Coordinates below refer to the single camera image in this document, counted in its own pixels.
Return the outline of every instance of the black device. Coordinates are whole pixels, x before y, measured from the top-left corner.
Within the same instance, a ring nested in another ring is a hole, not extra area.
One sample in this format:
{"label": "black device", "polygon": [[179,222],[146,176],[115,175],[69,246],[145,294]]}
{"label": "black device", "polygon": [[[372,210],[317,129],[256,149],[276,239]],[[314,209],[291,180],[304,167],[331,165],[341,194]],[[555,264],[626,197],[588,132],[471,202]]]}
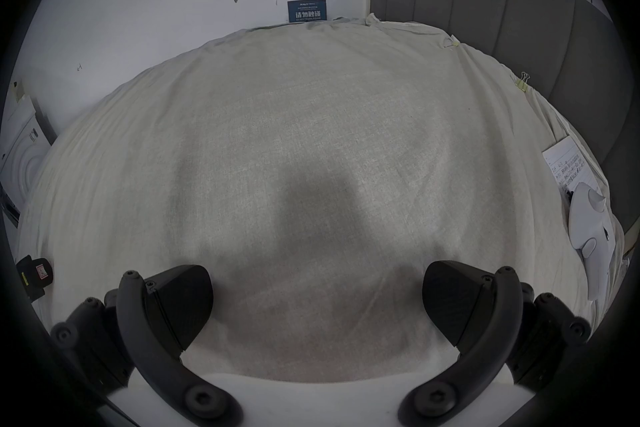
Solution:
{"label": "black device", "polygon": [[[505,363],[514,383],[536,392],[544,388],[571,361],[573,348],[587,342],[591,327],[553,295],[533,297],[531,286],[510,267],[492,274],[455,261],[429,265],[422,282],[425,311],[460,357],[405,397],[400,422],[445,422],[473,402]],[[211,280],[202,266],[182,265],[148,279],[127,271],[104,303],[87,298],[51,336],[103,395],[126,386],[137,367],[190,421],[233,427],[242,421],[240,404],[180,362],[212,305]]]}
{"label": "black device", "polygon": [[31,255],[26,255],[15,267],[31,302],[40,299],[44,295],[44,288],[53,282],[53,269],[46,258],[32,260]]}

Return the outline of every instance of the black bracket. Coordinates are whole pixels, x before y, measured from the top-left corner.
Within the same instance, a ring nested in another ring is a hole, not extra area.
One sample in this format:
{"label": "black bracket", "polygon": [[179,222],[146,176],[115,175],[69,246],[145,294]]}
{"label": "black bracket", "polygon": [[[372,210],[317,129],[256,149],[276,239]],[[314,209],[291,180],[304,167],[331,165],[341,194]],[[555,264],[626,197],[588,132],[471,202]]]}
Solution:
{"label": "black bracket", "polygon": [[[489,386],[512,351],[522,319],[522,288],[518,275],[513,268],[502,267],[491,279],[483,281],[485,284],[480,288],[493,298],[486,327],[456,363],[409,392],[398,411],[398,420],[403,425],[437,426],[457,415]],[[427,275],[423,282],[423,297],[425,284],[429,286]],[[468,294],[464,297],[467,302],[469,298],[475,303]],[[440,310],[446,309],[446,296],[440,295],[438,306]],[[460,308],[449,309],[461,324]]]}

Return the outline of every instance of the screw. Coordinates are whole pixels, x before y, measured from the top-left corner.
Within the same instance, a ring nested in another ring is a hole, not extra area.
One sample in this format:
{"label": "screw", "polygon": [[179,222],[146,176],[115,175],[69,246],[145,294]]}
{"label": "screw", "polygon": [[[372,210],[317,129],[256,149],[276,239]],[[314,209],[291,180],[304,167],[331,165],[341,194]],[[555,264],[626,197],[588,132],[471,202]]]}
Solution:
{"label": "screw", "polygon": [[198,393],[196,395],[196,402],[201,406],[206,406],[211,402],[211,395],[208,393]]}
{"label": "screw", "polygon": [[66,340],[69,336],[71,336],[71,331],[66,327],[63,327],[58,331],[58,340],[60,341]]}
{"label": "screw", "polygon": [[415,410],[425,417],[442,416],[456,405],[456,391],[450,384],[434,381],[420,386],[413,397]]}
{"label": "screw", "polygon": [[584,335],[584,327],[578,322],[574,322],[569,326],[569,328],[578,336]]}
{"label": "screw", "polygon": [[208,384],[196,384],[187,390],[184,402],[199,418],[219,418],[227,410],[227,395]]}

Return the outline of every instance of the gray upholstered headboard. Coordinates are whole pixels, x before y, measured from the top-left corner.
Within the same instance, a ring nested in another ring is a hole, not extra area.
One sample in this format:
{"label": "gray upholstered headboard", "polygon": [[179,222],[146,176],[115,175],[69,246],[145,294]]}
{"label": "gray upholstered headboard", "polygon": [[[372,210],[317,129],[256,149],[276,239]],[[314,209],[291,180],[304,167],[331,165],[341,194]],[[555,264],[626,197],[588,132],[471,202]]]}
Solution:
{"label": "gray upholstered headboard", "polygon": [[371,0],[382,21],[425,23],[494,56],[580,132],[627,231],[640,216],[640,97],[613,23],[587,0]]}

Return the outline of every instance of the wrinkled fabric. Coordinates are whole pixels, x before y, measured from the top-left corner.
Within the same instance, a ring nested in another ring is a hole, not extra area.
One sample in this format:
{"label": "wrinkled fabric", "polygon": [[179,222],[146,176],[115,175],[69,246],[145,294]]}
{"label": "wrinkled fabric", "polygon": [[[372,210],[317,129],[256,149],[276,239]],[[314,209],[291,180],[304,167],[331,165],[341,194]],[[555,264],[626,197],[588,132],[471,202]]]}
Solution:
{"label": "wrinkled fabric", "polygon": [[568,131],[514,79],[372,16],[241,31],[140,73],[60,135],[21,217],[20,257],[54,268],[45,326],[126,270],[200,264],[198,374],[436,374],[458,356],[422,306],[442,259],[513,266],[597,323],[542,157]]}

